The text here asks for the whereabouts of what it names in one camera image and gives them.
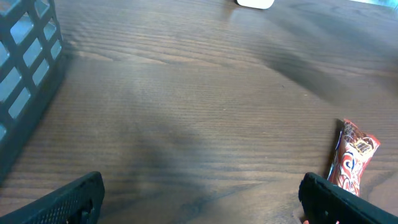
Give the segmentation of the red chocolate bar wrapper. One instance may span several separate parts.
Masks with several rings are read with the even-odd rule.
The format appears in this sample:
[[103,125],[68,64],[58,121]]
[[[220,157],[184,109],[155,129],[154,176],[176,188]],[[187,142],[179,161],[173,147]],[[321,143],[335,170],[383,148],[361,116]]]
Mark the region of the red chocolate bar wrapper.
[[352,121],[345,119],[327,180],[360,196],[361,177],[380,145],[372,134],[363,132]]

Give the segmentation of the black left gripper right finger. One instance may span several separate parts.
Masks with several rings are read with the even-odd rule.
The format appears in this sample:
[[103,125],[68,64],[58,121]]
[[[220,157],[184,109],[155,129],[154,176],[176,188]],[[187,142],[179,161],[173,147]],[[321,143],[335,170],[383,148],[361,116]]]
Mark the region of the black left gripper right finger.
[[397,223],[397,217],[332,184],[323,177],[307,172],[298,191],[309,223]]

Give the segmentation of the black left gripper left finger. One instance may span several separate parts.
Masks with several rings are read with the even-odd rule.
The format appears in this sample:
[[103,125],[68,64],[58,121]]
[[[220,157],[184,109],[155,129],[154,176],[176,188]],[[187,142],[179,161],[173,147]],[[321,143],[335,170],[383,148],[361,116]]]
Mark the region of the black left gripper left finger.
[[1,217],[1,224],[96,224],[104,199],[100,172],[90,172]]

